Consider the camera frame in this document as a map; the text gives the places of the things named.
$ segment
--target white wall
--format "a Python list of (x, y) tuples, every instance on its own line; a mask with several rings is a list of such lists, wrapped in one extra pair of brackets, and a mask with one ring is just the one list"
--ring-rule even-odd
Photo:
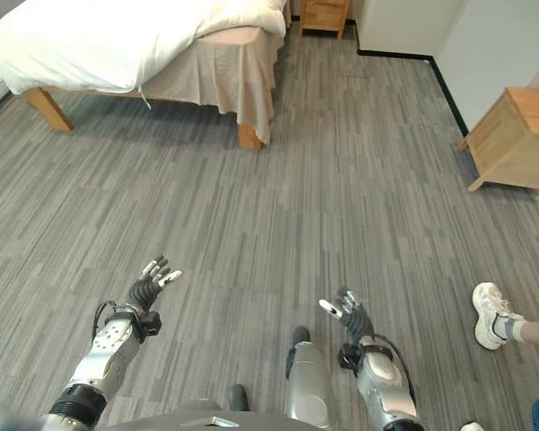
[(504, 87), (539, 72), (539, 0), (470, 0), (436, 61), (471, 129)]
[(433, 56), (465, 1), (365, 0), (356, 16), (359, 47)]

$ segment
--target cable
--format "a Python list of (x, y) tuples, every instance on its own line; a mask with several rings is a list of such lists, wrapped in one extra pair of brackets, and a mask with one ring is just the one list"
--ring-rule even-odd
[(383, 335), (379, 335), (379, 334), (374, 334), (374, 337), (376, 337), (377, 339), (382, 339), (387, 344), (389, 344), (392, 347), (395, 354), (397, 355), (397, 357), (399, 357), (399, 361), (402, 363), (403, 372), (405, 373), (405, 377), (407, 378), (407, 384), (410, 387), (411, 399), (413, 400), (413, 404), (417, 407), (417, 399), (415, 397), (415, 389), (413, 388), (413, 383), (411, 382), (410, 370), (407, 368), (407, 365), (405, 364), (405, 360), (403, 359), (402, 352), (399, 351), (399, 348), (397, 348), (397, 346), (395, 346), (394, 343), (389, 338)]
[(104, 301), (98, 304), (98, 307), (96, 307), (96, 313), (93, 316), (92, 343), (93, 343), (93, 340), (96, 338), (96, 331), (98, 330), (98, 320), (100, 319), (100, 316), (102, 315), (102, 312), (104, 311), (104, 308), (106, 308), (107, 305), (111, 305), (111, 308), (113, 308), (114, 312), (116, 312), (117, 305), (113, 301)]

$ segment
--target wooden bed frame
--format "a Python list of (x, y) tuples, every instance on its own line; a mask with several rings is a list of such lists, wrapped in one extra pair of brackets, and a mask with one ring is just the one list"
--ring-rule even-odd
[[(141, 99), (142, 94), (139, 92), (97, 92), (95, 90), (82, 91), (66, 91), (57, 87), (37, 87), (32, 88), (22, 94), (22, 97), (46, 120), (49, 126), (55, 130), (70, 132), (74, 129), (72, 121), (66, 116), (64, 111), (60, 109), (57, 103), (52, 99), (51, 92), (78, 92), (81, 94), (98, 94), (114, 97), (130, 97)], [(158, 101), (176, 101), (173, 99), (160, 97), (159, 95), (149, 94), (146, 96), (150, 100)], [(238, 136), (240, 139), (240, 147), (248, 150), (261, 150), (264, 144), (256, 136), (254, 128), (244, 124), (238, 124)]]

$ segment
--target beige bed skirt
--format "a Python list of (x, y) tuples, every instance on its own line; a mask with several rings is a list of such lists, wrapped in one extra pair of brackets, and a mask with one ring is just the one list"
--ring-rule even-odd
[(196, 40), (142, 86), (147, 99), (215, 105), (270, 142), (273, 66), (283, 39), (258, 27), (217, 31)]

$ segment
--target gray carpet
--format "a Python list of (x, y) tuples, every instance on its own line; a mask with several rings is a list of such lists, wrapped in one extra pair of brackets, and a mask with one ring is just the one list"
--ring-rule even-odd
[(272, 145), (243, 151), (215, 108), (57, 95), (72, 134), (18, 99), (0, 107), (0, 408), (48, 410), (87, 351), (95, 305), (124, 298), (163, 252), (183, 279), (103, 425), (224, 402), (283, 409), (290, 331), (308, 326), (331, 368), (340, 428), (368, 429), (344, 336), (316, 302), (363, 299), (408, 360), (427, 430), (478, 418), (531, 429), (539, 350), (473, 340), (470, 293), (495, 280), (539, 319), (539, 203), (470, 194), (471, 156), (428, 64), (359, 57), (296, 28), (280, 51)]

